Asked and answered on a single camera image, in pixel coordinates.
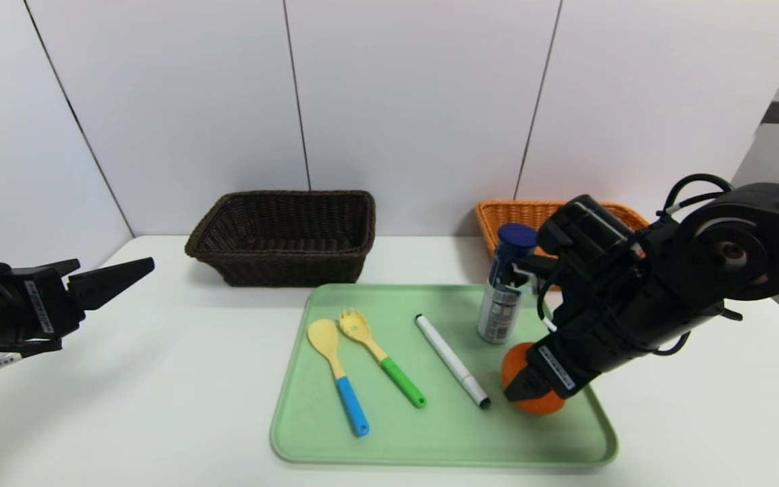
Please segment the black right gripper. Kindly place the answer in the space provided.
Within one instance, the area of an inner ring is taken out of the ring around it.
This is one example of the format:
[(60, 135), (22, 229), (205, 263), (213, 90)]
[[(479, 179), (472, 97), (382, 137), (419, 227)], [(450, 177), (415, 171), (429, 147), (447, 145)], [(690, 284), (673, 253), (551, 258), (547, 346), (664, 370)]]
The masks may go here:
[(533, 315), (550, 325), (525, 353), (527, 363), (503, 364), (510, 402), (571, 398), (658, 349), (658, 308), (649, 301), (564, 299), (554, 309), (535, 305)]

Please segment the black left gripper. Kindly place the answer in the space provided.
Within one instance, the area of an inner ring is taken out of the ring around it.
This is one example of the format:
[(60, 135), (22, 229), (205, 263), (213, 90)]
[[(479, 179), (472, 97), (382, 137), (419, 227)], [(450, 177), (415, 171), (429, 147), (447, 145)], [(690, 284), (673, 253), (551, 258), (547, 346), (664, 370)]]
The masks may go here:
[(151, 274), (155, 261), (142, 258), (71, 275), (67, 291), (61, 278), (80, 268), (76, 258), (36, 269), (0, 267), (0, 352), (59, 350), (62, 338), (78, 329), (83, 311), (111, 302)]

